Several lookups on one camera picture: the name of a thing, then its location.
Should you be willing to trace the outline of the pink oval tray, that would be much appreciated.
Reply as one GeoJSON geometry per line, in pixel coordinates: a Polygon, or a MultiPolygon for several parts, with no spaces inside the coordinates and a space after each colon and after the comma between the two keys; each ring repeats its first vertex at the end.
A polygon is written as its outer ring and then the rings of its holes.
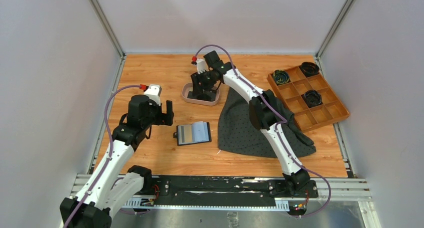
{"type": "Polygon", "coordinates": [[[214,106],[219,102],[220,91],[217,87],[213,87],[212,91],[205,91],[203,94],[195,96],[192,83],[186,83],[182,88],[181,96],[187,103],[214,106]]]}

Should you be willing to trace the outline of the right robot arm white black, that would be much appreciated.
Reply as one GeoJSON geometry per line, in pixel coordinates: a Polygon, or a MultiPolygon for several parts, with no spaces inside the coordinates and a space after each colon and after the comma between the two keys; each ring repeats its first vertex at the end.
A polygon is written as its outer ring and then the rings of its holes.
{"type": "Polygon", "coordinates": [[[248,103],[252,126],[269,142],[282,168],[284,182],[281,191],[294,197],[301,193],[306,194],[311,177],[285,137],[282,124],[287,119],[277,111],[274,93],[254,85],[232,61],[224,63],[216,51],[201,58],[194,55],[191,63],[196,66],[196,72],[192,76],[194,87],[210,90],[215,83],[221,82],[235,90],[248,103]]]}

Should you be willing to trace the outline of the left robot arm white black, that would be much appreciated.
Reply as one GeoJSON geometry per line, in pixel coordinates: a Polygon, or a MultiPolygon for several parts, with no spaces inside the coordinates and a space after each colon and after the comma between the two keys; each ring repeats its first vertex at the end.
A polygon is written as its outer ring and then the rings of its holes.
{"type": "Polygon", "coordinates": [[[118,175],[134,155],[140,143],[149,139],[153,125],[173,124],[171,100],[162,112],[159,95],[134,95],[118,126],[108,131],[109,146],[96,170],[73,198],[64,198],[60,213],[64,227],[110,227],[122,206],[137,192],[148,194],[153,189],[152,172],[133,166],[119,179],[118,175]]]}

